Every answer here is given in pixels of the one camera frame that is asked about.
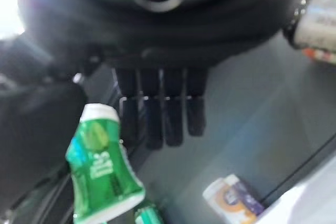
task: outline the white bottle cap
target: white bottle cap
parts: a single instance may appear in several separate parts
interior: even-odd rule
[[[81,122],[95,119],[111,119],[120,122],[117,111],[108,105],[100,103],[86,104],[80,118]]]
[[[239,182],[239,178],[234,174],[227,176],[224,180],[225,183],[227,183],[229,186],[233,186],[234,184]]]

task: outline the gray shelf surface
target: gray shelf surface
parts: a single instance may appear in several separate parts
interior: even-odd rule
[[[140,148],[131,160],[166,223],[222,223],[202,198],[219,177],[235,173],[268,206],[316,167],[336,148],[312,156],[336,132],[335,81],[335,66],[312,62],[280,34],[213,68],[204,136],[184,125],[181,147]]]

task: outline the product package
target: product package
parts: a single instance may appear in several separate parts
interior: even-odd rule
[[[119,142],[114,108],[87,104],[66,159],[74,186],[74,224],[101,224],[138,205],[145,189]]]
[[[264,207],[233,174],[211,183],[203,197],[226,224],[252,224],[264,211]]]

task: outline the purple label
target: purple label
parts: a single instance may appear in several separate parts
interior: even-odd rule
[[[236,190],[237,195],[243,204],[256,216],[259,216],[265,210],[264,207],[248,193],[243,183],[238,182],[233,185],[233,188]]]

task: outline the green bottle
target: green bottle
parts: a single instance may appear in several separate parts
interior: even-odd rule
[[[134,218],[135,224],[163,224],[158,209],[148,199],[137,206]]]
[[[119,143],[114,108],[87,104],[66,159],[75,192],[74,223],[107,222],[140,203],[145,196]]]

